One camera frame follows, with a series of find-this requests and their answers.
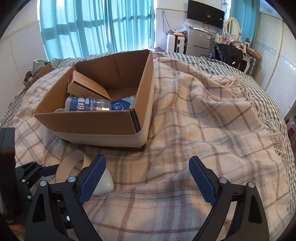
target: blue label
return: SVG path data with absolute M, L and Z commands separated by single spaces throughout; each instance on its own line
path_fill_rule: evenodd
M 96 110 L 96 99 L 72 97 L 70 111 L 94 111 Z
M 111 110 L 126 110 L 131 104 L 125 100 L 117 100 L 111 103 Z

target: teal curtain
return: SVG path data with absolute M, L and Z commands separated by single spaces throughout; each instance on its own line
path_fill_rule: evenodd
M 40 0 L 49 60 L 154 45 L 153 0 Z
M 114 52 L 154 45 L 153 0 L 110 0 L 107 4 Z
M 255 45 L 260 21 L 260 0 L 232 0 L 230 17 L 234 17 L 242 28 L 241 41 L 250 40 Z

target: bed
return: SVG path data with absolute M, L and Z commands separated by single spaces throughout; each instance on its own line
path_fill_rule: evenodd
M 82 149 L 91 157 L 101 153 L 106 156 L 108 161 L 107 167 L 111 171 L 115 190 L 102 197 L 91 199 L 84 205 L 84 208 L 103 240 L 192 240 L 209 213 L 210 206 L 200 202 L 200 193 L 192 184 L 192 180 L 190 184 L 185 184 L 189 179 L 188 168 L 186 167 L 188 160 L 180 163 L 176 161 L 176 169 L 174 170 L 163 167 L 166 171 L 149 176 L 148 173 L 155 168 L 155 163 L 151 160 L 159 158 L 158 160 L 163 161 L 165 158 L 170 158 L 172 156 L 170 156 L 169 151 L 163 154 L 164 150 L 161 148 L 152 148 L 152 146 L 147 145 L 144 152 L 130 154 L 126 150 L 107 150 L 99 147 L 76 145 L 60 140 L 37 120 L 34 120 L 34 108 L 48 88 L 63 75 L 69 66 L 77 61 L 94 59 L 107 54 L 109 53 L 92 55 L 87 58 L 54 59 L 52 61 L 55 69 L 53 72 L 39 79 L 29 91 L 26 92 L 23 89 L 15 97 L 1 122 L 1 126 L 14 126 L 16 128 L 17 165 L 33 160 L 46 165 L 58 164 L 69 152 L 75 149 Z M 263 183 L 276 183 L 273 190 L 274 200 L 263 200 L 265 211 L 272 213 L 267 217 L 270 240 L 276 240 L 295 213 L 296 170 L 285 122 L 274 101 L 260 89 L 253 78 L 220 61 L 178 53 L 154 53 L 153 57 L 155 60 L 166 58 L 162 61 L 175 61 L 175 65 L 181 61 L 199 68 L 210 76 L 220 75 L 240 78 L 240 83 L 245 88 L 245 99 L 252 102 L 256 111 L 260 112 L 260 118 L 264 119 L 264 127 L 274 138 L 273 144 L 279 150 L 277 153 L 282 158 L 282 162 L 278 162 L 274 166 L 266 166 L 262 169 L 259 166 L 253 170 L 256 176 L 261 176 Z M 176 78 L 178 74 L 177 72 L 173 73 L 171 79 Z M 168 77 L 159 77 L 156 81 L 159 81 L 160 84 L 164 81 L 162 78 L 168 79 Z M 161 88 L 164 87 L 159 85 L 155 93 L 159 92 Z M 152 120 L 148 142 L 157 140 L 155 132 Z M 180 145 L 178 142 L 181 143 L 182 140 L 174 140 L 174 142 L 168 144 L 168 148 L 173 147 L 176 143 Z M 121 171 L 124 168 L 131 168 L 140 164 L 137 163 L 137 159 L 142 159 L 145 162 L 145 168 L 147 168 L 144 171 L 146 173 L 144 179 L 139 177 L 138 181 L 136 177 L 131 177 L 131 173 L 128 173 L 130 177 L 126 177 L 127 173 Z M 265 168 L 272 169 L 273 174 L 268 174 L 268 178 L 272 180 L 266 180 L 268 178 L 264 177 L 265 173 L 268 173 Z M 234 182 L 244 185 L 246 177 L 234 180 Z M 230 222 L 226 221 L 223 230 L 226 231 L 229 225 Z

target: plastic bag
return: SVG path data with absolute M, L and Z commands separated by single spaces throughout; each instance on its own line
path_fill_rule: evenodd
M 187 22 L 187 20 L 180 26 L 179 29 L 176 30 L 177 33 L 186 32 L 188 28 L 193 28 L 191 23 Z

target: cardboard box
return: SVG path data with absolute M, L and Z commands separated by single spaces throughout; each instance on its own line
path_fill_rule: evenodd
M 65 106 L 68 80 L 74 70 L 102 85 L 111 102 L 136 94 L 134 106 L 123 111 L 54 113 Z M 35 110 L 35 117 L 60 138 L 73 143 L 142 148 L 149 132 L 154 85 L 149 50 L 78 62 L 46 94 Z
M 24 85 L 26 86 L 27 89 L 30 88 L 32 86 L 32 84 L 34 84 L 38 79 L 40 79 L 41 77 L 45 76 L 46 74 L 50 73 L 53 70 L 54 69 L 52 67 L 52 64 L 49 62 L 32 79 L 30 79 L 29 81 L 24 82 Z
M 103 86 L 76 70 L 73 71 L 72 78 L 69 78 L 68 93 L 76 97 L 110 100 Z
M 36 67 L 38 67 L 38 65 L 45 65 L 46 63 L 47 63 L 46 59 L 43 59 L 43 58 L 35 59 L 33 60 L 32 69 L 35 69 Z
M 247 53 L 253 56 L 259 62 L 261 61 L 261 56 L 254 49 L 248 48 Z

